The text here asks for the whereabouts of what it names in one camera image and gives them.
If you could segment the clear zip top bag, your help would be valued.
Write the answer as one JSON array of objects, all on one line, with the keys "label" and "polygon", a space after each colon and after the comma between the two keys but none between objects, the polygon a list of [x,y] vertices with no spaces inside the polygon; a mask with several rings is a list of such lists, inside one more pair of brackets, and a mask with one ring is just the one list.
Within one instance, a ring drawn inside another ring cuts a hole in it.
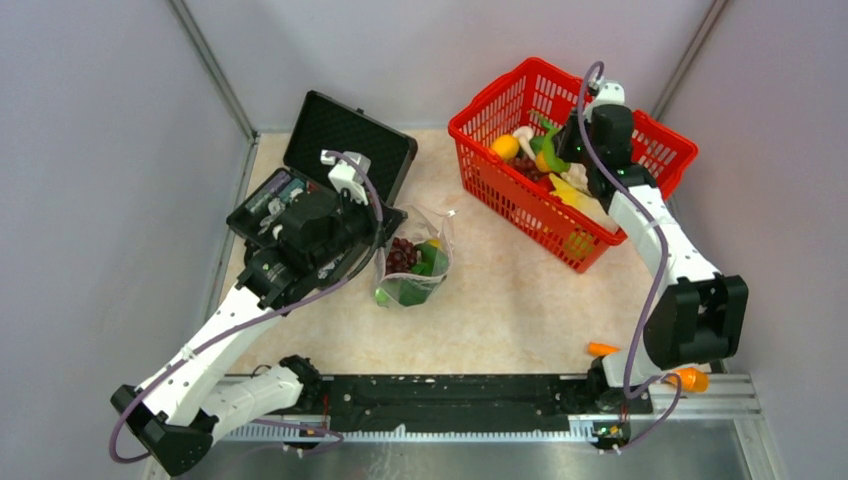
[{"label": "clear zip top bag", "polygon": [[456,212],[423,205],[399,206],[406,219],[375,256],[373,298],[383,308],[426,303],[443,284],[454,264]]}]

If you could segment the toy cauliflower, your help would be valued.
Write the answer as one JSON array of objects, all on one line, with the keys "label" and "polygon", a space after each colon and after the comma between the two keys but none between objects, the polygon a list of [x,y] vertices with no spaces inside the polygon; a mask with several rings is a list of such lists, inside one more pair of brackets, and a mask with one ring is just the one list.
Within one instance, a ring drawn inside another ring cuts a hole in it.
[{"label": "toy cauliflower", "polygon": [[560,177],[573,188],[589,195],[588,176],[586,167],[580,163],[571,163],[568,170],[561,173]]}]

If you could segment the green toy pepper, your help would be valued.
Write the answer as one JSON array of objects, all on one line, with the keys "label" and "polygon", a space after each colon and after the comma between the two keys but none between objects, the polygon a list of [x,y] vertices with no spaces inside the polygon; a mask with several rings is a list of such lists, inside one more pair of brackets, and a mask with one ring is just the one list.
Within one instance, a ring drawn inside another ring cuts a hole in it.
[{"label": "green toy pepper", "polygon": [[390,296],[383,289],[376,289],[374,294],[374,299],[376,304],[379,307],[388,307],[390,303]]}]

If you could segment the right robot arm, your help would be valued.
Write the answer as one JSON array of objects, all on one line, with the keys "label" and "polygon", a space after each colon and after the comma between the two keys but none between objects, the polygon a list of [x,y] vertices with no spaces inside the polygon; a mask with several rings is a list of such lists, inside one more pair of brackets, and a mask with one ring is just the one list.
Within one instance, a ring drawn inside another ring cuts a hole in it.
[{"label": "right robot arm", "polygon": [[680,367],[738,352],[749,287],[707,260],[671,214],[657,180],[633,159],[634,113],[623,104],[576,107],[554,145],[581,163],[589,192],[627,234],[653,280],[630,346],[596,358],[586,397],[612,412]]}]

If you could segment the yellow toy lemon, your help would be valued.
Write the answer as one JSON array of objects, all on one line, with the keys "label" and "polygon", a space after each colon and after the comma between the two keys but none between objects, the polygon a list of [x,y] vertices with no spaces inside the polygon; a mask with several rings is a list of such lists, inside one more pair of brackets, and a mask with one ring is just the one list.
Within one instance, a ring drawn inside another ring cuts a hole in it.
[{"label": "yellow toy lemon", "polygon": [[556,173],[556,170],[548,164],[548,161],[542,151],[536,154],[535,156],[535,166],[536,169],[541,173]]}]

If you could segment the green toy leaf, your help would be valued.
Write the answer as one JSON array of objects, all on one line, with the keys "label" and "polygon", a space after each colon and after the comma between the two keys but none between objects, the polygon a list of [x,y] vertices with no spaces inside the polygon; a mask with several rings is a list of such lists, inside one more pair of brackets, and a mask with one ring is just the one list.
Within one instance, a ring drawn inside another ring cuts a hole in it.
[{"label": "green toy leaf", "polygon": [[546,161],[558,161],[554,140],[561,131],[560,127],[550,127],[546,133],[536,135],[529,141],[535,160],[544,156]]}]

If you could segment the green toy cucumber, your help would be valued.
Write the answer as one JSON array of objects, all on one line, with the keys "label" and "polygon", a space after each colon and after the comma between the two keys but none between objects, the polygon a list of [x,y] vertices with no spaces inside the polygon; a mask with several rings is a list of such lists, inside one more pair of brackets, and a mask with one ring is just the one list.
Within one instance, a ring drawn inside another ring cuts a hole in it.
[{"label": "green toy cucumber", "polygon": [[427,241],[416,245],[418,263],[412,268],[411,272],[423,277],[445,275],[450,266],[450,259],[446,250],[443,246],[441,249],[436,249],[428,245]]}]

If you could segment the dark red toy grapes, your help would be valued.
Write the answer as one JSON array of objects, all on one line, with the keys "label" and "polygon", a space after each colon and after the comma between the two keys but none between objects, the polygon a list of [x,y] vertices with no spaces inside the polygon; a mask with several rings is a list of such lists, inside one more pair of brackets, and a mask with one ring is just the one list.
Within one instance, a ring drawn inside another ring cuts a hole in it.
[{"label": "dark red toy grapes", "polygon": [[385,273],[410,273],[418,263],[418,251],[415,244],[405,238],[395,237],[385,260]]}]

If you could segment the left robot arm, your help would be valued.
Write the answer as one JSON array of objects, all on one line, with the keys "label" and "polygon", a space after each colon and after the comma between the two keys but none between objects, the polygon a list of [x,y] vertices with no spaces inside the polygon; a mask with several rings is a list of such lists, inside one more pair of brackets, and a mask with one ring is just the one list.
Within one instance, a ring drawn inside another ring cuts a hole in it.
[{"label": "left robot arm", "polygon": [[230,432],[274,410],[314,410],[320,375],[298,355],[241,383],[218,384],[282,318],[361,272],[384,242],[390,210],[368,183],[296,197],[283,213],[294,225],[283,225],[275,245],[252,257],[202,328],[155,374],[111,395],[119,415],[109,439],[113,461],[133,461],[117,451],[117,437],[127,429],[145,449],[140,460],[151,458],[178,477]]}]

